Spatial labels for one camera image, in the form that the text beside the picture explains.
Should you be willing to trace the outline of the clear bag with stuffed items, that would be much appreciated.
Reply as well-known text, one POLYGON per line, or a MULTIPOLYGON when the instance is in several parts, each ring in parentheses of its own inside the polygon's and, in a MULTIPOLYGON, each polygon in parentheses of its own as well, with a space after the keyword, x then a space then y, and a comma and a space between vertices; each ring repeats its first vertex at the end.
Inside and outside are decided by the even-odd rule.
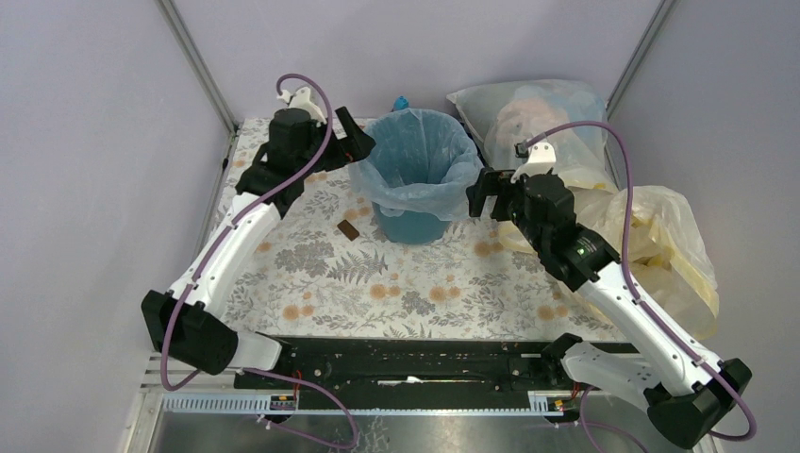
MULTIPOLYGON (((495 170, 515 170, 525 161, 515 145, 573 122, 607 120, 606 103, 589 84, 540 79, 485 84, 446 95, 471 133, 482 159, 495 170)), ((607 132, 578 126, 546 140, 555 146, 553 172, 569 187, 616 193, 606 171, 607 132)))

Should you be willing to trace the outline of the floral patterned table cloth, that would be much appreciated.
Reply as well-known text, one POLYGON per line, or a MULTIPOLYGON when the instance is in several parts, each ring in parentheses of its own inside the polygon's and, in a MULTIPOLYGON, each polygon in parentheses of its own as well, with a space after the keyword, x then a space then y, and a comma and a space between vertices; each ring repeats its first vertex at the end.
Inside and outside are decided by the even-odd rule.
POLYGON ((390 242, 346 169, 309 176, 258 245, 222 320, 269 335, 553 340, 621 333, 552 281, 538 260, 500 243, 489 219, 455 222, 425 245, 390 242), (337 229, 347 219, 360 236, 337 229))

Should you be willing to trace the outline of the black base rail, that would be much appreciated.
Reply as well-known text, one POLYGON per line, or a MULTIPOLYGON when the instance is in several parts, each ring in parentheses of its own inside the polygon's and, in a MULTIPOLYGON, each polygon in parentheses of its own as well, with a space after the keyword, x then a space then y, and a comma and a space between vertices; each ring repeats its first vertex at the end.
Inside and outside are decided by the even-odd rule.
POLYGON ((528 392, 585 389, 546 353, 548 342, 282 337, 275 373, 301 378, 346 407, 520 408, 528 392))

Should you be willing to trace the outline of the teal plastic trash bin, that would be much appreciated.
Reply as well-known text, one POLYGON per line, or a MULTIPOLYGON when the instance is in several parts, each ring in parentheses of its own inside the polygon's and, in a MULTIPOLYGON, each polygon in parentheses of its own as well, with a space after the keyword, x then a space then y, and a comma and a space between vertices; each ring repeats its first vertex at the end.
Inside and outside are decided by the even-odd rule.
POLYGON ((373 208, 378 227, 393 243, 432 243, 440 239, 451 224, 430 213, 403 211, 399 216, 388 216, 377 203, 373 203, 373 208))

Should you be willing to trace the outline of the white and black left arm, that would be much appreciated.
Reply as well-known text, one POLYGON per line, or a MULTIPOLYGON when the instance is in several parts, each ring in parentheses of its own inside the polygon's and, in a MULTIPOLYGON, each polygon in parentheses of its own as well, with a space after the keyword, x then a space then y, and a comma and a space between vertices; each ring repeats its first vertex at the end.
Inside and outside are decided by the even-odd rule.
POLYGON ((308 111, 280 109, 269 136, 236 185, 223 221, 189 266, 163 292, 149 291, 141 308, 161 361, 181 361, 195 374, 257 368, 272 388, 292 378, 279 341, 238 332, 223 322, 225 303, 258 245, 304 192, 305 180, 367 158, 375 146, 345 107, 321 125, 308 111))

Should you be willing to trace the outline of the yellowish crumpled plastic bag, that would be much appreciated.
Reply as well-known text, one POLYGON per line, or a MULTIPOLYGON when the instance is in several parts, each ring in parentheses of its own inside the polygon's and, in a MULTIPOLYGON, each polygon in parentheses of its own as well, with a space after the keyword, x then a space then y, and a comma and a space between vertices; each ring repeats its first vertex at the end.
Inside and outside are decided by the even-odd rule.
MULTIPOLYGON (((621 252, 626 191, 571 188, 576 220, 621 252)), ((714 267, 687 199, 663 186, 634 188, 628 259, 633 277, 697 340, 717 332, 714 267)), ((499 223, 500 243, 535 254, 512 222, 499 223)))

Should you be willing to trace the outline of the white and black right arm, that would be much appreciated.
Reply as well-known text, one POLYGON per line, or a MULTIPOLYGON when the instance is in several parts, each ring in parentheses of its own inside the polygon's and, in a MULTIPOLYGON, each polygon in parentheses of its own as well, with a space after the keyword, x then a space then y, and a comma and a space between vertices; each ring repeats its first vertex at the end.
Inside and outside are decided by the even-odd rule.
POLYGON ((574 195, 558 176, 483 169, 466 195, 472 217, 494 197, 491 218, 518 227, 546 273, 603 312, 644 359, 625 360, 563 334, 542 352, 546 384, 563 389, 577 381, 612 394, 685 449, 741 402, 751 370, 704 347, 646 293, 617 251, 577 222, 574 195))

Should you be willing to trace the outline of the blue object behind bin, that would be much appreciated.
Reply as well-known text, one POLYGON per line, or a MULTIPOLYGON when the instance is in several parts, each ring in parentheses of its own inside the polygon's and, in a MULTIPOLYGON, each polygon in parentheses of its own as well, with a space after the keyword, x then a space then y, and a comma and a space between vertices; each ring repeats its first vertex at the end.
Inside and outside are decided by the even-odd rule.
POLYGON ((409 108, 409 101, 405 96, 398 96, 392 104, 392 112, 409 108))

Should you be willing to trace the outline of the light blue plastic trash bag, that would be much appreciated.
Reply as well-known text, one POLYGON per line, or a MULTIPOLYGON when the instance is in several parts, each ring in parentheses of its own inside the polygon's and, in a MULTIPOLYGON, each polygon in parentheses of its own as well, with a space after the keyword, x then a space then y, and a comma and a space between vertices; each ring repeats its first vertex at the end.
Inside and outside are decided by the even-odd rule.
POLYGON ((348 166, 353 191, 388 217, 407 211, 442 221, 469 217, 466 189, 483 163, 457 119, 432 109, 401 109, 373 120, 365 132, 375 147, 348 166))

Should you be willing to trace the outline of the small brown block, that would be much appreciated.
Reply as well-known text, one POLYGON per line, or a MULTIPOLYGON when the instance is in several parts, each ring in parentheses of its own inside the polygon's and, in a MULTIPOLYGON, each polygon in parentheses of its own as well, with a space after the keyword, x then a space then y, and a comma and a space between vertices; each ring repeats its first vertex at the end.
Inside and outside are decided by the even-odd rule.
POLYGON ((347 219, 343 219, 337 224, 337 229, 348 240, 353 242, 360 236, 359 231, 347 219))

